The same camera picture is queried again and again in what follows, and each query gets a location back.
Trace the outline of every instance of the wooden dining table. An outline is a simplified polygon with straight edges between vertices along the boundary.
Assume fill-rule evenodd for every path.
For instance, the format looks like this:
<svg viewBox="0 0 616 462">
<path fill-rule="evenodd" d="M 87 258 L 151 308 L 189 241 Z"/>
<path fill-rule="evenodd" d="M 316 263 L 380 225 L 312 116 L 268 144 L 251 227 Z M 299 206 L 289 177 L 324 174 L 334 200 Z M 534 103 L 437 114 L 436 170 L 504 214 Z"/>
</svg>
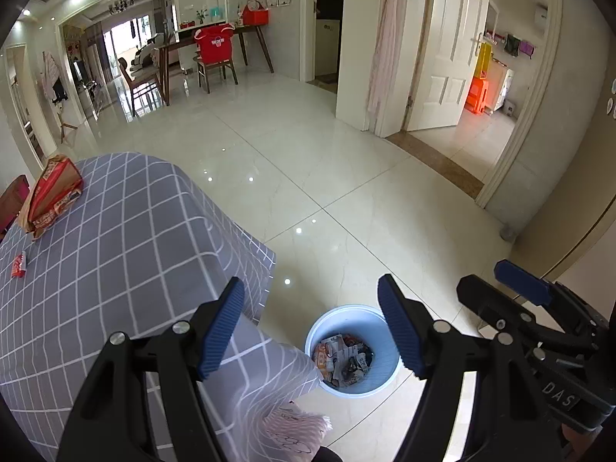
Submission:
<svg viewBox="0 0 616 462">
<path fill-rule="evenodd" d="M 214 26 L 215 24 L 205 24 L 204 26 L 200 26 L 198 28 L 192 28 L 190 30 L 180 30 L 179 31 L 179 40 L 171 41 L 157 47 L 156 49 L 159 51 L 158 58 L 158 67 L 161 72 L 161 87 L 162 87 L 162 98 L 169 106 L 170 95 L 169 95 L 169 52 L 181 49 L 183 47 L 189 47 L 190 45 L 195 45 L 195 36 L 194 32 L 197 29 L 202 29 L 204 27 Z M 263 51 L 263 55 L 267 61 L 267 66 L 269 67 L 270 72 L 273 73 L 273 65 L 272 58 L 269 55 L 269 51 L 267 50 L 266 39 L 263 36 L 263 25 L 249 25 L 249 26 L 235 26 L 234 34 L 239 37 L 239 45 L 241 46 L 241 54 L 244 58 L 244 64 L 248 65 L 248 57 L 246 55 L 246 43 L 244 41 L 244 34 L 253 32 L 257 35 L 259 40 L 259 44 L 261 45 L 261 50 Z"/>
</svg>

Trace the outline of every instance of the red stool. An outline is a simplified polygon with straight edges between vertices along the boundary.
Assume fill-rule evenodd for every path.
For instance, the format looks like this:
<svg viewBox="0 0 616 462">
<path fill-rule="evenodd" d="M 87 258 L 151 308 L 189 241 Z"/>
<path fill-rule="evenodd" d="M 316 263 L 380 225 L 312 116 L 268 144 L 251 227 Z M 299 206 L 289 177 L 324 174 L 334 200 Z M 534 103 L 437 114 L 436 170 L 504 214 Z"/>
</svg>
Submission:
<svg viewBox="0 0 616 462">
<path fill-rule="evenodd" d="M 489 86 L 488 80 L 473 77 L 464 107 L 475 114 L 482 114 L 485 111 Z"/>
<path fill-rule="evenodd" d="M 219 24 L 218 26 L 204 27 L 195 33 L 195 42 L 201 55 L 196 61 L 199 86 L 201 87 L 201 76 L 203 76 L 208 94 L 208 69 L 221 67 L 223 78 L 226 79 L 225 68 L 228 67 L 233 73 L 235 84 L 238 84 L 235 67 L 233 66 L 233 47 L 231 45 L 231 37 L 234 31 L 235 28 L 230 24 Z"/>
</svg>

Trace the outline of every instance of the glass door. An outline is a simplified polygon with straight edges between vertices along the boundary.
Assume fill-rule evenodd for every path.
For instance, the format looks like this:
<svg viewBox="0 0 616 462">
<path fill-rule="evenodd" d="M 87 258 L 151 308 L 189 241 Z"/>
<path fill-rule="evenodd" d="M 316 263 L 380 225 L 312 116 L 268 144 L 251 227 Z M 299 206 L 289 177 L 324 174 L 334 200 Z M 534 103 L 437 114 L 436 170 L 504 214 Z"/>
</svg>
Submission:
<svg viewBox="0 0 616 462">
<path fill-rule="evenodd" d="M 131 23 L 135 30 L 134 37 L 132 36 Z M 118 24 L 118 26 L 105 33 L 105 48 L 107 49 L 107 56 L 109 57 L 109 64 L 114 78 L 121 76 L 118 59 L 123 57 L 126 60 L 126 64 L 130 67 L 137 51 L 142 49 L 151 38 L 152 30 L 150 29 L 149 15 Z"/>
</svg>

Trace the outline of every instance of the door handle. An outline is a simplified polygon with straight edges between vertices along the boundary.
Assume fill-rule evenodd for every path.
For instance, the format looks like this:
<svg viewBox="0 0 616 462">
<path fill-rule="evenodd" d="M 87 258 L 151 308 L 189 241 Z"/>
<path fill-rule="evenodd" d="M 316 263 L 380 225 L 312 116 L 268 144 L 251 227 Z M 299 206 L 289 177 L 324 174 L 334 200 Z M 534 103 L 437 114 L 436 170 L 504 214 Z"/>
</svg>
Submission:
<svg viewBox="0 0 616 462">
<path fill-rule="evenodd" d="M 479 57 L 479 52 L 481 51 L 481 44 L 484 42 L 481 37 L 483 36 L 483 33 L 479 33 L 479 36 L 477 37 L 476 40 L 473 40 L 477 45 L 475 46 L 475 56 Z"/>
</svg>

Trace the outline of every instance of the small red packet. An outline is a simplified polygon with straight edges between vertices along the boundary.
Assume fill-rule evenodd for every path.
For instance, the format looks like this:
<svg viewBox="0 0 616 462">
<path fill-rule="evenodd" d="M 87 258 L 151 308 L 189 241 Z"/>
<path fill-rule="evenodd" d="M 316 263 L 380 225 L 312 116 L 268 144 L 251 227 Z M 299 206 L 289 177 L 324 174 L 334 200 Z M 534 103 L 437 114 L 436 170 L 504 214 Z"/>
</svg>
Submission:
<svg viewBox="0 0 616 462">
<path fill-rule="evenodd" d="M 26 252 L 20 253 L 13 261 L 13 269 L 10 271 L 11 278 L 23 278 L 26 275 Z"/>
</svg>

